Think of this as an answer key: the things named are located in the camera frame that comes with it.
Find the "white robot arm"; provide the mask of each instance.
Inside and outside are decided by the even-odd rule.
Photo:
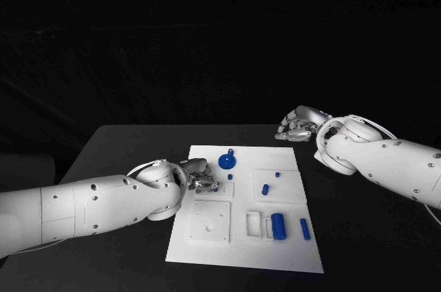
[[[206,159],[164,159],[124,175],[0,193],[0,258],[53,241],[96,235],[174,215],[184,192],[212,191]]]
[[[298,106],[282,119],[275,138],[308,141],[311,133],[317,134],[314,157],[331,170],[346,175],[359,171],[388,190],[441,208],[441,150],[398,140],[380,125],[359,116],[333,118],[317,109]]]

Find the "robotic hand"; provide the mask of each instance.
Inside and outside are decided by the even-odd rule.
[[[390,139],[385,140],[366,122]],[[275,138],[301,142],[310,140],[313,133],[318,148],[314,158],[331,170],[346,175],[359,171],[388,190],[441,208],[441,150],[398,140],[380,125],[356,115],[333,118],[317,109],[298,106],[282,119]]]
[[[117,230],[145,217],[167,219],[181,207],[186,190],[210,192],[218,186],[205,158],[180,165],[161,159],[127,176],[0,193],[0,258]]]

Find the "blue object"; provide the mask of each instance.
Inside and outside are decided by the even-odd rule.
[[[228,154],[223,154],[220,157],[219,157],[219,167],[222,169],[230,169],[235,165],[236,165],[236,159],[233,157],[233,152],[232,152],[232,149],[228,150]]]
[[[282,214],[272,214],[271,215],[271,222],[272,222],[272,238],[274,238],[274,240],[287,239],[285,222],[282,220]]]
[[[262,189],[262,194],[267,195],[269,190],[269,186],[265,184]]]
[[[303,230],[303,237],[305,240],[310,240],[310,231],[308,231],[308,224],[305,222],[305,219],[300,220],[301,230]]]

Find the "black table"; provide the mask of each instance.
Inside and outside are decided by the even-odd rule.
[[[437,281],[441,227],[424,206],[337,174],[313,158],[316,142],[274,139],[277,125],[102,126],[62,183],[127,174],[156,159],[179,162],[190,145],[292,147],[326,274],[166,262],[173,218],[68,239],[13,255],[1,291],[284,291]]]

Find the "black background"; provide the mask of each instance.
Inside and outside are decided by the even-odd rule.
[[[441,147],[439,2],[0,0],[1,150],[65,172],[102,125],[277,124],[298,105]]]

